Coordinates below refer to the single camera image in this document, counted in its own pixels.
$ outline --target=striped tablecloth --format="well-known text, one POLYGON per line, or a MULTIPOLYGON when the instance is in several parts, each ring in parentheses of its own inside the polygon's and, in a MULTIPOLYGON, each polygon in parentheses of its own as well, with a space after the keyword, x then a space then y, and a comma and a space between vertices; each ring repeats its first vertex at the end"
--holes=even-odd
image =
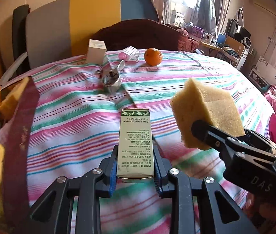
MULTIPOLYGON (((211 149, 187 149, 180 140, 169 100, 189 78, 228 90, 243 125, 269 137, 273 113, 264 96, 228 63, 199 54, 163 51, 156 67, 143 60, 127 62, 122 87, 107 94, 102 67, 79 56, 40 67, 33 75, 40 99, 31 127, 27 156, 28 196, 32 205, 58 176, 74 178, 99 166, 118 143, 123 108, 148 108, 152 134, 162 156, 189 176, 213 176, 240 205, 246 191, 222 177, 224 163, 211 149)), ((118 64, 118 52, 107 52, 104 69, 118 64)), ((153 182, 118 183, 111 199, 100 200, 102 233, 169 233, 170 199, 160 199, 153 182)))

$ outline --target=small product box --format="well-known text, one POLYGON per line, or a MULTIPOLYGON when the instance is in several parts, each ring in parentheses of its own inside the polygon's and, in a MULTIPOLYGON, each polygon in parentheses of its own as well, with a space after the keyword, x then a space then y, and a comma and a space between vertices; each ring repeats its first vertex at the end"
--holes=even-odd
POLYGON ((117 178, 141 183, 153 179, 154 159, 150 111, 123 109, 117 156, 117 178))
POLYGON ((106 52, 104 41, 89 40, 86 63, 102 65, 106 52))

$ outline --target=sponge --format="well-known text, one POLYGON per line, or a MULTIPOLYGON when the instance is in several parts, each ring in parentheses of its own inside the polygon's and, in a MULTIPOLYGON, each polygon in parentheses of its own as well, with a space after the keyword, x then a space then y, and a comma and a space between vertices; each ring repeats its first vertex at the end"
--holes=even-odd
POLYGON ((245 135, 239 112, 228 91, 190 78, 170 100, 170 105, 181 140, 187 148, 210 148, 192 135, 191 126, 196 120, 203 120, 235 137, 245 135))
POLYGON ((22 96, 28 81, 29 77, 23 78, 23 80, 16 85, 1 102, 0 113, 5 120, 10 120, 13 117, 16 106, 18 105, 19 99, 22 96))

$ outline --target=orange fruit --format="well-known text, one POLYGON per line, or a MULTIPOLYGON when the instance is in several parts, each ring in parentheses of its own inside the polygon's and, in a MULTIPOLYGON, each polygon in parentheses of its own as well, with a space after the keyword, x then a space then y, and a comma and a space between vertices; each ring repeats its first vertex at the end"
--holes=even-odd
POLYGON ((159 65, 162 59, 162 53, 156 48, 149 48, 145 51, 145 62, 151 66, 159 65))

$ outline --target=screw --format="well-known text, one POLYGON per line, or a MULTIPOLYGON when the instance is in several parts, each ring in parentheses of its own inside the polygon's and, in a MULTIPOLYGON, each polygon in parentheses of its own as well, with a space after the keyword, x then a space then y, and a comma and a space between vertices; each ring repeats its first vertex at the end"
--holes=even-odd
POLYGON ((212 183, 214 183, 215 180, 212 177, 206 177, 205 181, 206 181, 206 183, 212 184, 212 183))
POLYGON ((176 169, 176 168, 171 168, 170 173, 173 174, 173 175, 177 175, 179 173, 179 170, 176 169))
POLYGON ((100 168, 95 168, 95 169, 92 170, 92 173, 93 174, 101 174, 102 170, 100 168))
POLYGON ((240 158, 245 158, 245 155, 241 152, 236 152, 236 155, 240 158))
POLYGON ((64 177, 64 176, 60 176, 57 178, 58 183, 64 183, 65 181, 66 181, 66 177, 64 177))
POLYGON ((235 139, 233 139, 232 137, 227 137, 227 139, 228 139, 229 141, 235 142, 235 139))

